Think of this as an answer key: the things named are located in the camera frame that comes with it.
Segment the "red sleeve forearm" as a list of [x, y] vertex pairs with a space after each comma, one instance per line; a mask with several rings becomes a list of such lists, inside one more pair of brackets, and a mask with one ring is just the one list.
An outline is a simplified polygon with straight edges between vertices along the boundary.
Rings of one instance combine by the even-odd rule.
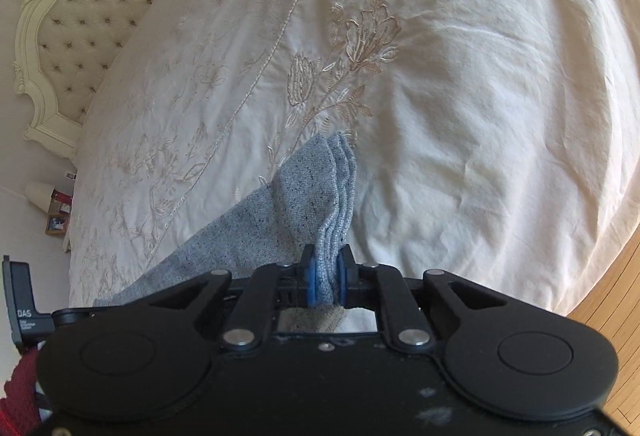
[[36, 348], [26, 352], [4, 383], [0, 400], [0, 432], [4, 436], [28, 435], [40, 424], [36, 404], [37, 355]]

